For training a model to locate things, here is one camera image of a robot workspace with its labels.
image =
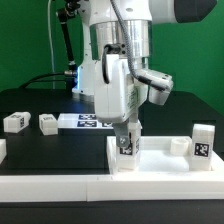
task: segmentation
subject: black table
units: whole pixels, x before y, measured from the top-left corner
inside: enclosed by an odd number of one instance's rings
[[[8,153],[0,175],[108,173],[105,144],[112,130],[62,130],[46,137],[38,128],[39,114],[94,113],[92,103],[76,101],[63,90],[10,89],[0,93],[0,105],[0,120],[19,111],[32,115],[30,126],[16,135],[4,134],[0,123]],[[191,136],[194,123],[215,125],[214,150],[224,152],[224,117],[191,93],[173,92],[163,107],[145,103],[139,117],[146,136]],[[0,222],[210,224],[223,223],[223,211],[222,200],[0,203]]]

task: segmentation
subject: green wall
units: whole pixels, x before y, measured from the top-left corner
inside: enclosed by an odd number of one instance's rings
[[[48,0],[0,2],[0,91],[16,88],[28,79],[51,72],[47,30]],[[56,70],[67,69],[61,28],[52,3]],[[224,114],[224,0],[201,23],[153,26],[153,69],[173,75],[175,90],[196,94]],[[74,55],[82,61],[80,18],[69,23]]]

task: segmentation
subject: white rectangular base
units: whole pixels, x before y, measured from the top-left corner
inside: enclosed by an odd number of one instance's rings
[[[164,138],[168,144],[170,137]],[[145,145],[149,140],[150,137],[143,137]],[[158,144],[158,147],[167,148],[167,144]],[[159,162],[158,153],[165,156],[159,151],[152,159],[155,163]],[[110,153],[113,154],[113,150],[108,150],[113,171]],[[153,154],[143,152],[142,156],[147,161]],[[114,170],[116,172],[110,175],[0,176],[0,202],[224,199],[224,163],[215,153],[211,163],[211,171],[189,171],[186,160],[179,161],[178,166],[178,163],[174,166],[173,161],[167,164],[160,160],[160,165],[163,164],[160,170],[153,166],[150,171],[140,160],[139,170]]]

